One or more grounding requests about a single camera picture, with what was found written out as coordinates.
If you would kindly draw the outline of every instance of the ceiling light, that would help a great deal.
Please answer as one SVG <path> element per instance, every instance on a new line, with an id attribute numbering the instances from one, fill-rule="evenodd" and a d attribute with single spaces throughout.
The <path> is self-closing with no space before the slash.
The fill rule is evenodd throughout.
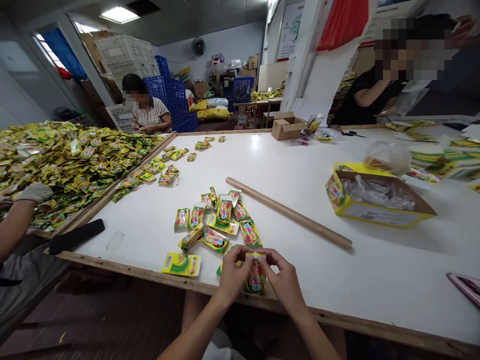
<path id="1" fill-rule="evenodd" d="M 117 24 L 125 24 L 139 18 L 134 12 L 128 11 L 126 8 L 119 6 L 103 12 L 100 17 Z"/>

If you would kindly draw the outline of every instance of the white table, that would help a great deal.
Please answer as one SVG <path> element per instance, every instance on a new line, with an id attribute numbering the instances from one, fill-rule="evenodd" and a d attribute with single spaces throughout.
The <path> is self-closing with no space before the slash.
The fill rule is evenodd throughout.
<path id="1" fill-rule="evenodd" d="M 217 194 L 226 194 L 225 179 L 232 177 L 353 241 L 353 251 L 344 251 L 241 196 L 263 246 L 295 265 L 305 301 L 320 322 L 445 354 L 471 354 L 480 345 L 480 311 L 445 274 L 480 279 L 480 195 L 466 182 L 444 179 L 423 195 L 438 216 L 409 230 L 336 216 L 325 190 L 334 163 L 361 162 L 373 141 L 391 139 L 384 128 L 356 131 L 368 138 L 344 136 L 338 144 L 311 140 L 302 146 L 264 132 L 227 133 L 224 143 L 218 134 L 209 135 L 215 142 L 197 151 L 194 162 L 186 156 L 168 162 L 180 170 L 177 187 L 152 181 L 117 203 L 110 201 L 93 218 L 103 219 L 105 231 L 60 256 L 211 294 L 219 284 L 221 257 L 201 243 L 191 250 L 201 256 L 198 278 L 160 272 L 167 253 L 180 250 L 181 238 L 173 231 L 176 210 L 192 208 L 212 185 Z M 442 125 L 421 132 L 458 136 Z M 194 144 L 204 137 L 177 136 L 169 146 L 195 151 Z M 107 250 L 117 232 L 124 234 L 122 242 Z M 244 243 L 240 231 L 230 240 Z M 267 298 L 244 295 L 239 301 L 281 312 L 271 299 L 270 288 Z"/>

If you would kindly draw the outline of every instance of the person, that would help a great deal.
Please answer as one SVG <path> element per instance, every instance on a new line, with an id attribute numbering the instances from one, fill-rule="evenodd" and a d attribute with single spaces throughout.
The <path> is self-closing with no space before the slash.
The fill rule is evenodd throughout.
<path id="1" fill-rule="evenodd" d="M 245 286 L 253 265 L 253 258 L 245 257 L 245 253 L 250 251 L 246 246 L 236 245 L 223 257 L 220 285 L 210 299 L 192 291 L 185 293 L 182 332 L 158 360 L 244 359 L 240 353 L 232 349 L 230 339 L 217 326 Z M 305 354 L 307 356 L 309 354 L 315 360 L 346 359 L 346 350 L 340 351 L 342 353 L 340 357 L 307 307 L 295 267 L 273 249 L 260 249 L 257 252 L 266 255 L 266 260 L 259 258 L 259 264 L 273 292 L 297 328 L 296 334 L 300 341 L 292 343 L 297 338 L 295 333 L 292 333 L 292 328 L 287 327 L 285 336 L 281 336 L 279 342 L 279 347 L 283 348 L 273 349 L 273 355 L 286 359 L 288 352 L 292 352 L 293 359 L 306 359 L 300 356 L 303 347 Z M 238 260 L 244 261 L 241 267 L 236 266 Z M 271 269 L 270 266 L 273 265 L 278 267 L 279 273 Z"/>
<path id="2" fill-rule="evenodd" d="M 472 56 L 472 50 L 480 48 L 480 1 L 463 0 L 457 3 L 452 0 L 429 0 L 422 4 L 417 15 L 421 19 L 427 15 L 443 16 L 444 14 L 448 14 L 453 19 L 451 66 L 452 68 L 465 66 L 464 61 Z M 460 50 L 466 51 L 457 55 Z M 398 115 L 406 116 L 429 92 L 428 86 L 436 78 L 435 74 L 430 78 L 410 79 L 396 100 Z"/>
<path id="3" fill-rule="evenodd" d="M 169 110 L 159 98 L 149 95 L 147 84 L 140 76 L 131 73 L 125 75 L 121 81 L 121 87 L 136 104 L 133 110 L 135 119 L 131 123 L 134 130 L 141 130 L 147 134 L 172 132 L 172 118 Z"/>
<path id="4" fill-rule="evenodd" d="M 395 115 L 396 99 L 425 62 L 425 51 L 437 54 L 437 41 L 444 50 L 449 47 L 448 30 L 451 35 L 455 22 L 448 14 L 405 20 L 406 28 L 384 29 L 384 39 L 375 40 L 375 65 L 353 81 L 332 124 L 376 124 L 376 117 Z"/>
<path id="5" fill-rule="evenodd" d="M 0 324 L 15 315 L 52 280 L 68 267 L 68 262 L 44 254 L 48 243 L 18 254 L 33 218 L 35 207 L 53 195 L 47 185 L 35 182 L 12 202 L 0 201 L 0 208 L 10 208 L 0 223 Z"/>

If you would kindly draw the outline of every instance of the black shirt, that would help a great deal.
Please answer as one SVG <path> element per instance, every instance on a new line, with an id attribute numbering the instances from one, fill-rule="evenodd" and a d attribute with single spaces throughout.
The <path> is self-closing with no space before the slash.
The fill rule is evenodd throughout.
<path id="1" fill-rule="evenodd" d="M 383 90 L 380 96 L 367 107 L 361 107 L 355 101 L 355 94 L 363 89 L 371 89 L 378 80 L 375 79 L 375 67 L 357 77 L 345 99 L 335 114 L 332 124 L 363 125 L 376 124 L 375 115 L 378 115 L 391 98 L 397 97 L 404 89 L 406 82 L 395 80 Z"/>

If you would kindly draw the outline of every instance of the striped shirt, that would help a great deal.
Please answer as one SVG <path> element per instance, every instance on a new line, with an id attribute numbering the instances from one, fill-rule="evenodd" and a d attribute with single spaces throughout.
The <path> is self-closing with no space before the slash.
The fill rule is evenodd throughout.
<path id="1" fill-rule="evenodd" d="M 133 110 L 133 117 L 140 124 L 141 127 L 147 125 L 156 125 L 163 123 L 162 117 L 165 114 L 170 115 L 170 111 L 164 105 L 164 103 L 156 97 L 150 96 L 150 108 L 148 110 L 142 108 L 136 108 Z M 162 131 L 163 133 L 171 133 L 172 128 Z"/>

